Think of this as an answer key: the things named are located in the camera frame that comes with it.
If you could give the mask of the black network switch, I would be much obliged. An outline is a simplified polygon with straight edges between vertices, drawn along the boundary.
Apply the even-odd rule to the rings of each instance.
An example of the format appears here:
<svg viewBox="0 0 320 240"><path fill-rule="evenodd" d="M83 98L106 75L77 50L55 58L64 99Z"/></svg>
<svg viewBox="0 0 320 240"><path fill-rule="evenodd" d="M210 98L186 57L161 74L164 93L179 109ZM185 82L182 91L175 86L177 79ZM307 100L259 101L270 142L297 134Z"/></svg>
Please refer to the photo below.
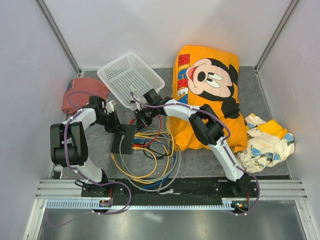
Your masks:
<svg viewBox="0 0 320 240"><path fill-rule="evenodd" d="M111 152L113 154L131 155L133 153L133 144L136 133L136 126L134 124L121 124L124 130L123 134L115 133Z"/></svg>

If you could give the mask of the white plastic basket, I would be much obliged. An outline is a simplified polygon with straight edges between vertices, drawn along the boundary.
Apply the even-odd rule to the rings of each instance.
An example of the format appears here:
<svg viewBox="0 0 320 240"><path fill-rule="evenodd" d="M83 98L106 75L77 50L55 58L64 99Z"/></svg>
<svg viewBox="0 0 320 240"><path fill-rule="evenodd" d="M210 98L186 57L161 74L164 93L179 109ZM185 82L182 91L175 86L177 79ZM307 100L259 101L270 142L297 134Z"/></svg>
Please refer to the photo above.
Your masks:
<svg viewBox="0 0 320 240"><path fill-rule="evenodd" d="M117 100L127 109L134 111L136 104L130 93L139 101L149 90L157 93L165 81L135 53L126 53L97 70L97 75Z"/></svg>

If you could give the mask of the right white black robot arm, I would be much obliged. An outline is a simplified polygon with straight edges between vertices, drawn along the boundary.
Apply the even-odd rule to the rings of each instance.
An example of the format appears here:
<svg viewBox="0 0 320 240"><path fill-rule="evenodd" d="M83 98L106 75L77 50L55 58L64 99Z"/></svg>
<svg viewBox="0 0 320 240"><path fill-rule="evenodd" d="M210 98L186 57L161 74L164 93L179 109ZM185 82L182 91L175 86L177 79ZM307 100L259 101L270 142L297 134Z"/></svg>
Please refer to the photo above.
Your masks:
<svg viewBox="0 0 320 240"><path fill-rule="evenodd" d="M130 93L130 96L135 103L143 106L135 111L135 116L141 126L149 126L157 115L175 117L189 122L196 139L201 144L208 146L218 159L227 178L230 193L235 197L240 197L247 191L251 178L240 167L227 143L231 132L208 104L194 106L170 97L162 98L155 89L143 95L146 103L138 100L133 92Z"/></svg>

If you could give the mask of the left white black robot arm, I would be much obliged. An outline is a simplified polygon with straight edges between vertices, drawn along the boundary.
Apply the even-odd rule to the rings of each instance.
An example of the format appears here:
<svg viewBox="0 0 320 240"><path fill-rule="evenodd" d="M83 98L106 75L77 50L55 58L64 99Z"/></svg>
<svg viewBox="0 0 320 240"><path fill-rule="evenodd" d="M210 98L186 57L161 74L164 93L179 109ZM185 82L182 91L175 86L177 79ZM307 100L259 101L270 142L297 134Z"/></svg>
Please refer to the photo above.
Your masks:
<svg viewBox="0 0 320 240"><path fill-rule="evenodd" d="M99 197L106 196L110 185L106 173L89 158L85 130L95 124L113 134L125 134L121 126L116 102L106 102L99 96L90 96L89 103L80 107L74 115L62 123L50 126L50 156L53 164L68 168L85 182L91 183L92 191Z"/></svg>

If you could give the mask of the folded red shirt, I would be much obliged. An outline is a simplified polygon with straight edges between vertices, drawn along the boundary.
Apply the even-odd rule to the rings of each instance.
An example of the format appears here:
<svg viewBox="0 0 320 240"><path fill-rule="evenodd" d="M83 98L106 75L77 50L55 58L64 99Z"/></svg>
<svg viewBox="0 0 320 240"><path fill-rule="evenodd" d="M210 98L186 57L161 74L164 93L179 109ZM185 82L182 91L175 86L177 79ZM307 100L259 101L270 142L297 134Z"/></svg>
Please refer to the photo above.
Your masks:
<svg viewBox="0 0 320 240"><path fill-rule="evenodd" d="M109 92L107 86L96 78L74 78L65 90L61 110L65 114L73 114L89 103L90 96L99 96L106 100Z"/></svg>

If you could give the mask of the orange Mickey Mouse shirt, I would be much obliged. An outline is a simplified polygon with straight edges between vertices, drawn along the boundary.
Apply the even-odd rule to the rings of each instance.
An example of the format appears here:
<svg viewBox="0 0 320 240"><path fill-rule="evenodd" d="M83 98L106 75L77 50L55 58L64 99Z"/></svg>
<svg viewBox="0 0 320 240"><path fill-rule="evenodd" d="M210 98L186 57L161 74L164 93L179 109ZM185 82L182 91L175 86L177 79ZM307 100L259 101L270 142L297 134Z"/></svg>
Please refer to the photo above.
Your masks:
<svg viewBox="0 0 320 240"><path fill-rule="evenodd" d="M245 120L238 98L239 58L208 46L185 45L177 54L171 97L180 103L209 105L226 125L224 134L232 152L248 146Z"/></svg>

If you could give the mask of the cream patterned cloth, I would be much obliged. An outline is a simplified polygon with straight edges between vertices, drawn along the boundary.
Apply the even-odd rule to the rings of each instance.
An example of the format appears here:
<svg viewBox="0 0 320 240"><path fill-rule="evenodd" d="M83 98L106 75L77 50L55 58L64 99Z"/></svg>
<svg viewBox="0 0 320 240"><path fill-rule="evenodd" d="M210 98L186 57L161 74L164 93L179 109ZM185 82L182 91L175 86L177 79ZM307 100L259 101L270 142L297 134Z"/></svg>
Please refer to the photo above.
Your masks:
<svg viewBox="0 0 320 240"><path fill-rule="evenodd" d="M237 161L249 173L258 173L284 162L295 151L292 133L275 119L264 121L251 113L245 118L247 148L235 154Z"/></svg>

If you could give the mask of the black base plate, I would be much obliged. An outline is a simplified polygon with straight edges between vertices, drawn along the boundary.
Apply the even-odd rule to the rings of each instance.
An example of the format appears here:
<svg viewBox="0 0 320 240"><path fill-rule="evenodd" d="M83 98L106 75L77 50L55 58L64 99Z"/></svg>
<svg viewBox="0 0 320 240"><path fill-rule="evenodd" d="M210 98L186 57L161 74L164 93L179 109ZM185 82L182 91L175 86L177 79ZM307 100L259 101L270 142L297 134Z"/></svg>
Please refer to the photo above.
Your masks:
<svg viewBox="0 0 320 240"><path fill-rule="evenodd" d="M258 186L251 178L241 183L232 183L225 177L178 177L175 180L168 179L159 185L154 183L148 186L133 186L128 180L121 179L122 183L130 188L132 198L146 199L155 196L187 196L203 197L204 199L222 198L255 198L258 196ZM92 183L85 183L82 180L75 180L74 184L81 188L82 197L110 197L113 200L127 200L128 190L122 184L110 184L97 186Z"/></svg>

